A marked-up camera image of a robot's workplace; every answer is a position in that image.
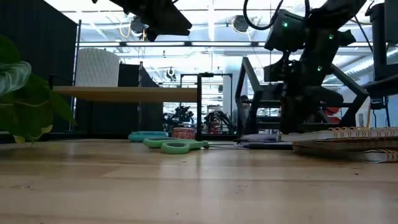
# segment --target spiral notebook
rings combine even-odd
[[[398,151],[391,149],[372,149],[366,151],[339,151],[333,149],[317,149],[311,147],[293,146],[296,154],[334,159],[347,159],[360,162],[398,162]]]
[[[398,128],[335,128],[296,134],[290,140],[297,154],[364,162],[398,162]]]
[[[304,134],[283,134],[281,141],[319,141],[334,139],[398,138],[398,128],[330,128]]]

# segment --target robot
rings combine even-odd
[[[148,25],[151,41],[160,34],[188,35],[192,26],[172,0],[110,1],[123,7],[124,12],[139,16]],[[310,9],[309,0],[305,0],[304,17],[280,9],[281,0],[266,27],[249,20],[248,1],[243,7],[246,22],[258,30],[271,28],[264,48],[283,52],[283,57],[269,66],[271,81],[283,81],[274,90],[281,102],[279,129],[284,134],[297,132],[298,126],[318,111],[321,102],[343,102],[339,93],[322,87],[322,82],[333,72],[332,61],[338,48],[356,41],[349,30],[338,29],[359,12],[366,0],[328,0],[318,9]],[[300,60],[289,60],[289,55],[299,49],[303,50]]]

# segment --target black partition wall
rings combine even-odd
[[[0,0],[0,34],[10,38],[32,71],[72,80],[77,25],[44,0]],[[55,85],[72,85],[56,78]],[[69,122],[54,118],[54,132],[69,130]]]
[[[119,87],[139,86],[139,65],[119,66]],[[142,87],[159,87],[142,69]],[[104,138],[127,138],[131,131],[161,131],[163,103],[102,103],[76,101],[77,131],[101,134]]]

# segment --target scissors handle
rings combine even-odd
[[[162,151],[167,154],[185,154],[190,150],[208,146],[206,141],[170,141],[162,144]]]
[[[178,139],[178,138],[169,138],[169,137],[163,137],[163,138],[146,138],[144,140],[144,145],[150,148],[161,148],[163,143],[165,142],[196,142],[195,140],[190,140],[190,139]]]

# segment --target roll of tape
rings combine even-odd
[[[174,128],[173,138],[195,139],[195,130],[192,128]]]

